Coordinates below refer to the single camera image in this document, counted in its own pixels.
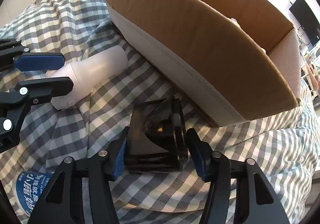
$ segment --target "white circular marker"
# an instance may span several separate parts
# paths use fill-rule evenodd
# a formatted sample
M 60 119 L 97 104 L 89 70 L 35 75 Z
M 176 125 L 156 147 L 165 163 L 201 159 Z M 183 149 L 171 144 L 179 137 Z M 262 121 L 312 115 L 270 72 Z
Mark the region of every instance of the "white circular marker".
M 247 160 L 247 163 L 250 164 L 250 165 L 254 165 L 256 163 L 256 161 L 254 159 L 252 159 L 252 158 L 249 158 Z
M 63 161 L 65 163 L 71 163 L 72 162 L 72 157 L 66 157 Z
M 6 131 L 9 131 L 9 130 L 12 128 L 12 122 L 11 122 L 10 119 L 4 120 L 4 122 L 3 122 L 3 128 L 4 128 L 4 130 L 6 130 Z
M 25 95 L 26 93 L 28 93 L 28 89 L 26 87 L 22 87 L 22 88 L 20 88 L 19 92 L 21 95 Z
M 108 152 L 106 150 L 101 150 L 98 155 L 101 157 L 105 157 L 108 154 Z
M 214 158 L 220 158 L 220 157 L 221 157 L 221 153 L 218 152 L 218 151 L 214 151 L 214 152 L 212 153 L 212 156 L 213 156 Z
M 74 106 L 77 103 L 77 101 L 75 99 L 70 99 L 67 103 L 68 107 Z

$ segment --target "metal screw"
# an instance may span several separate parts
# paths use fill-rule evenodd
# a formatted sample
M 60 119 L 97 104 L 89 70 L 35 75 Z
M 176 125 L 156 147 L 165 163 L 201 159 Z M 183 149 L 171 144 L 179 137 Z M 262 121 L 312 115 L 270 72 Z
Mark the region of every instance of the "metal screw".
M 72 162 L 72 157 L 66 157 L 63 161 L 65 162 L 65 163 L 71 163 Z
M 21 95 L 25 95 L 26 93 L 28 93 L 28 89 L 26 87 L 22 87 L 22 88 L 20 88 L 19 92 Z
M 254 165 L 255 163 L 256 163 L 256 161 L 254 159 L 252 159 L 252 158 L 249 158 L 247 160 L 247 164 Z
M 218 151 L 214 151 L 214 152 L 212 153 L 212 156 L 213 156 L 214 158 L 220 158 L 220 157 L 221 157 L 221 153 L 218 152 Z
M 12 122 L 11 122 L 10 119 L 4 120 L 4 122 L 3 122 L 3 128 L 4 128 L 4 130 L 6 130 L 6 131 L 9 131 L 9 130 L 12 128 Z
M 98 152 L 98 155 L 101 156 L 101 157 L 105 157 L 108 155 L 108 152 L 106 150 L 101 150 Z

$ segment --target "bed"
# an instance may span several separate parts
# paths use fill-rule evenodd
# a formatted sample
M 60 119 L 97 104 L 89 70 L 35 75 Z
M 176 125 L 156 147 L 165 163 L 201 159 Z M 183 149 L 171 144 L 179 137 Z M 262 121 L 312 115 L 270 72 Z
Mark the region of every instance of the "bed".
M 36 0 L 12 22 L 0 28 L 0 38 L 18 38 L 32 51 L 61 52 L 66 63 L 85 59 L 120 45 L 129 69 L 95 86 L 90 95 L 67 110 L 51 103 L 33 106 L 23 123 L 20 144 L 0 154 L 0 179 L 21 222 L 28 217 L 12 193 L 18 171 L 52 172 L 67 157 L 91 157 L 117 139 L 129 125 L 133 105 L 175 95 L 181 100 L 186 128 L 228 158 L 254 158 L 281 200 L 291 223 L 304 215 L 319 160 L 320 125 L 311 94 L 301 81 L 301 106 L 271 117 L 239 125 L 211 128 L 185 97 L 115 31 L 104 0 Z M 19 81 L 46 77 L 45 71 L 0 73 L 0 91 Z M 236 201 L 232 181 L 227 223 L 232 223 Z M 209 184 L 197 177 L 189 159 L 182 172 L 131 174 L 125 171 L 110 183 L 121 224 L 198 223 Z M 84 180 L 84 199 L 88 198 Z M 86 222 L 90 209 L 84 205 Z

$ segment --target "television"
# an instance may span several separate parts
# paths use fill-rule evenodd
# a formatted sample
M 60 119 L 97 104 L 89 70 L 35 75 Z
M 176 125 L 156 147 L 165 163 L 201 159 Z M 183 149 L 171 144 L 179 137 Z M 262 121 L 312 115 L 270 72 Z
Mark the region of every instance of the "television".
M 320 39 L 319 22 L 305 0 L 296 0 L 289 8 L 307 34 L 310 43 L 315 46 Z

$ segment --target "white plastic bottle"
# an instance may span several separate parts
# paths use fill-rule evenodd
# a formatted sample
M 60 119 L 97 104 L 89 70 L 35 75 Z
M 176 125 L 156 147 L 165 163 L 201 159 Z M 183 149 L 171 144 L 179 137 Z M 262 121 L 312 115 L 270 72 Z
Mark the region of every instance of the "white plastic bottle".
M 128 59 L 120 46 L 111 47 L 82 61 L 70 62 L 50 77 L 70 77 L 73 89 L 65 96 L 52 98 L 51 103 L 58 110 L 67 109 L 89 95 L 94 86 L 127 68 Z

